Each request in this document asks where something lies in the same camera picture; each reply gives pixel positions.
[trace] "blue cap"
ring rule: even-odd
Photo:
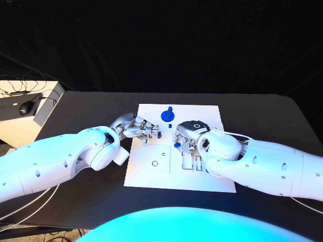
[[[161,120],[164,122],[170,122],[174,119],[174,113],[173,113],[173,108],[168,107],[167,111],[161,113]]]

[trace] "black backdrop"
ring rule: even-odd
[[[27,71],[75,91],[287,95],[323,142],[317,1],[0,1],[0,74]]]

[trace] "black table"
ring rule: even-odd
[[[121,114],[137,113],[139,103],[217,105],[227,132],[276,142],[323,156],[323,146],[294,101],[278,95],[66,92],[37,139],[109,125]],[[129,150],[131,139],[122,140],[121,145]],[[266,195],[238,184],[236,194],[124,187],[125,170],[126,162],[122,166],[112,162],[101,171],[80,171],[59,186],[50,202],[26,223],[93,229],[111,219],[138,210],[181,206],[239,214],[310,239],[323,240],[323,215],[289,198]],[[0,216],[36,196],[37,194],[30,194],[0,204]],[[4,222],[20,221],[44,199]],[[321,202],[302,201],[323,210]]]

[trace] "black laptop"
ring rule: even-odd
[[[38,102],[40,102],[38,100],[40,97],[41,97],[41,93],[34,93],[34,94],[26,94],[20,96],[0,98],[0,121],[34,116]],[[21,116],[18,111],[20,105],[30,100],[34,102],[34,105],[31,107],[28,114]]]

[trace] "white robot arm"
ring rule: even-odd
[[[157,126],[126,113],[109,127],[89,128],[21,147],[0,157],[0,202],[53,187],[83,168],[101,170],[112,160],[121,165],[128,152],[119,141],[138,137],[145,144],[147,134],[157,134]]]
[[[200,121],[177,125],[180,152],[197,151],[209,173],[275,196],[323,201],[323,157],[288,146],[210,129]]]

